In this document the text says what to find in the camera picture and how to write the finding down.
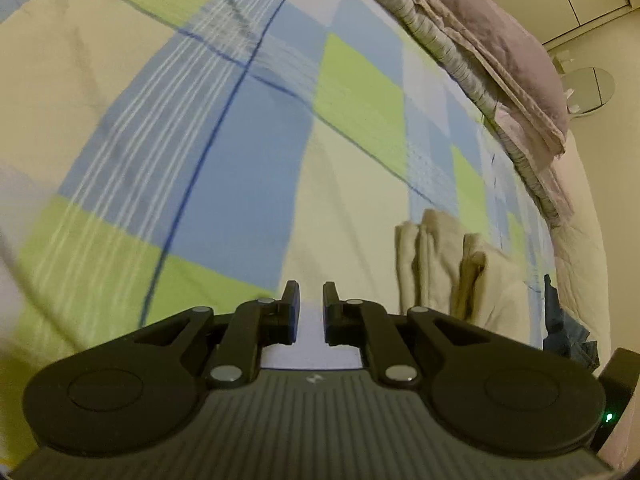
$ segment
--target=round mirror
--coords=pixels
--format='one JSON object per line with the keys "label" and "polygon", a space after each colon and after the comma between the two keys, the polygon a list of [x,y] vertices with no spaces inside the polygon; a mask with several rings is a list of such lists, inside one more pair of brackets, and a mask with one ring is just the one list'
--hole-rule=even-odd
{"label": "round mirror", "polygon": [[581,68],[562,78],[566,106],[573,117],[593,114],[613,97],[613,76],[601,68]]}

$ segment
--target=silver screw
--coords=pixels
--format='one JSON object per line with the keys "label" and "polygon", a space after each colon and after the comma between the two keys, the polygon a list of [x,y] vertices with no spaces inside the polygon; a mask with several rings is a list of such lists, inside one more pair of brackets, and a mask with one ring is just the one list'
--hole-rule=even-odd
{"label": "silver screw", "polygon": [[233,365],[221,365],[213,368],[209,375],[221,383],[233,383],[242,377],[242,370]]}
{"label": "silver screw", "polygon": [[385,370],[385,375],[392,381],[399,383],[408,383],[418,376],[418,370],[412,366],[394,365]]}

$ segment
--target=beige wall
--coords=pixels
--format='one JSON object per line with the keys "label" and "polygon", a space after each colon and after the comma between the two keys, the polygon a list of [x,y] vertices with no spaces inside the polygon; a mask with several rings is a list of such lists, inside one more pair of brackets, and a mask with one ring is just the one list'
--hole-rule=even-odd
{"label": "beige wall", "polygon": [[[612,100],[571,121],[602,226],[609,266],[612,348],[640,352],[640,10],[575,38],[570,70],[596,66],[616,81]],[[640,458],[640,414],[629,459]]]}

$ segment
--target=ribbed gray panel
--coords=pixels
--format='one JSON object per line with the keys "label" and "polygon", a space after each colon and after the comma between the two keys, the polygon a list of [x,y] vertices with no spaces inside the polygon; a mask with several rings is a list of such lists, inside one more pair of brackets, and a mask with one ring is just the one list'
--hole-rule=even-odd
{"label": "ribbed gray panel", "polygon": [[448,434],[411,392],[365,370],[263,370],[213,391],[198,416],[163,443],[116,458],[42,448],[15,480],[573,480],[606,471],[586,450],[514,460]]}

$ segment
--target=folded beige clothing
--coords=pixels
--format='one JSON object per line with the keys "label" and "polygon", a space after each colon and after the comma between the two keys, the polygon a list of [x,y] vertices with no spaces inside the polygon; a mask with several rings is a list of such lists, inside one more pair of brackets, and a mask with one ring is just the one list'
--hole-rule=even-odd
{"label": "folded beige clothing", "polygon": [[403,314],[420,304],[529,343],[520,268],[481,235],[465,234],[456,218],[427,209],[420,225],[398,226],[396,266]]}

